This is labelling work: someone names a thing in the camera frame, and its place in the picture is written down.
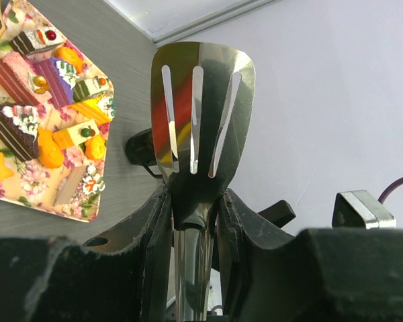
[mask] slotted spatula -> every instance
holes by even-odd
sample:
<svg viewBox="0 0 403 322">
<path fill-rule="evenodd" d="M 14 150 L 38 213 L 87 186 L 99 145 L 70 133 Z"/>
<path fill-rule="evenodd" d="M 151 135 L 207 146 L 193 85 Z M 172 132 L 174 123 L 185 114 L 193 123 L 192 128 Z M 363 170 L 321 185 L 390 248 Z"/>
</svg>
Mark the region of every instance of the slotted spatula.
<svg viewBox="0 0 403 322">
<path fill-rule="evenodd" d="M 177 321 L 206 320 L 218 199 L 242 155 L 254 85 L 252 60 L 228 46 L 168 44 L 152 62 L 154 150 L 172 195 Z"/>
</svg>

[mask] stainless steel handle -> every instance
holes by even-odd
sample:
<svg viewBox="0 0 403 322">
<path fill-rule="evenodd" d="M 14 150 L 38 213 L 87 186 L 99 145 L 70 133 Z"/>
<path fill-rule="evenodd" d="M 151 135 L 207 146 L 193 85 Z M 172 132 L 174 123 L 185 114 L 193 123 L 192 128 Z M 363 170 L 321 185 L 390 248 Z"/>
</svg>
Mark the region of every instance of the stainless steel handle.
<svg viewBox="0 0 403 322">
<path fill-rule="evenodd" d="M 176 321 L 205 321 L 213 237 L 208 229 L 175 231 Z"/>
</svg>

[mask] white backdrop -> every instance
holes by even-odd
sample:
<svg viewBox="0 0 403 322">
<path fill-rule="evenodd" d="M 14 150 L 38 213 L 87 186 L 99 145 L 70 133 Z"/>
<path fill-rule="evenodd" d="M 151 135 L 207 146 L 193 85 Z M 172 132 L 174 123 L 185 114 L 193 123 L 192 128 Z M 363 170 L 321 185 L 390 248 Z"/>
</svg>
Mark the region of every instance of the white backdrop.
<svg viewBox="0 0 403 322">
<path fill-rule="evenodd" d="M 403 0 L 282 0 L 191 40 L 244 50 L 257 70 L 231 187 L 255 211 L 280 199 L 331 223 L 337 192 L 375 197 L 403 176 Z M 403 227 L 403 187 L 386 201 Z"/>
</svg>

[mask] purple cable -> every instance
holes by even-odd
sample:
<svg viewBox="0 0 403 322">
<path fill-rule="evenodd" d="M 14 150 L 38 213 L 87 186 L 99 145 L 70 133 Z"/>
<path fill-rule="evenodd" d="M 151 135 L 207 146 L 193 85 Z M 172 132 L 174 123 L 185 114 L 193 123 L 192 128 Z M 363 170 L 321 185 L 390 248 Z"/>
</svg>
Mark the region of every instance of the purple cable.
<svg viewBox="0 0 403 322">
<path fill-rule="evenodd" d="M 390 184 L 387 189 L 385 189 L 383 191 L 383 193 L 381 193 L 381 195 L 379 196 L 378 201 L 380 203 L 384 203 L 385 200 L 387 199 L 387 197 L 394 191 L 396 190 L 399 186 L 403 185 L 403 177 L 400 179 L 397 179 L 396 181 L 394 181 L 392 184 Z"/>
</svg>

